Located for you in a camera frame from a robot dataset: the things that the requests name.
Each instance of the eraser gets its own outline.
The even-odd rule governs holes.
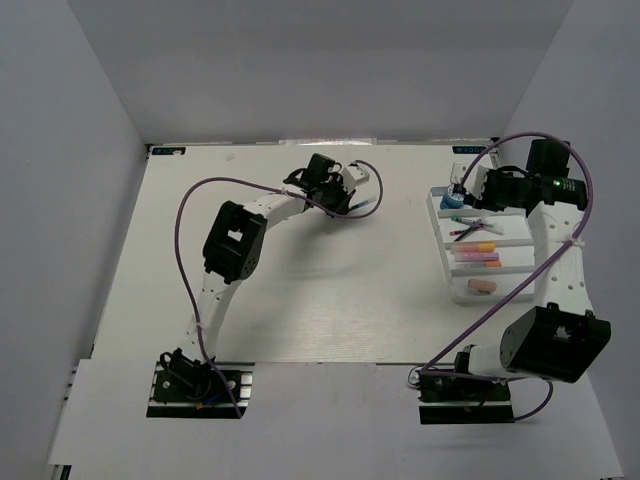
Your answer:
[[[492,282],[491,280],[479,280],[477,278],[472,278],[467,284],[469,292],[480,295],[491,295],[497,290],[497,288],[498,285],[496,285],[496,282]]]

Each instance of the orange marker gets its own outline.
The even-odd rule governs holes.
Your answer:
[[[457,245],[451,245],[451,253],[457,252],[485,252],[490,253],[496,249],[494,242],[486,243],[462,243]]]

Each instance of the pink marker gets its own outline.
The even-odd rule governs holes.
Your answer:
[[[498,252],[457,252],[453,254],[456,262],[493,262],[500,260]]]

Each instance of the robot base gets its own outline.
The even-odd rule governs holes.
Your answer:
[[[514,423],[508,385],[420,377],[420,424]]]

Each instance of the pink eraser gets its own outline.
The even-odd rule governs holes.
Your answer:
[[[479,293],[482,295],[490,295],[495,292],[497,288],[498,285],[496,285],[496,282],[492,282],[491,280],[479,280],[477,278],[472,278],[467,284],[467,289],[471,293]]]
[[[453,254],[456,262],[493,262],[500,260],[498,252],[456,252]]]

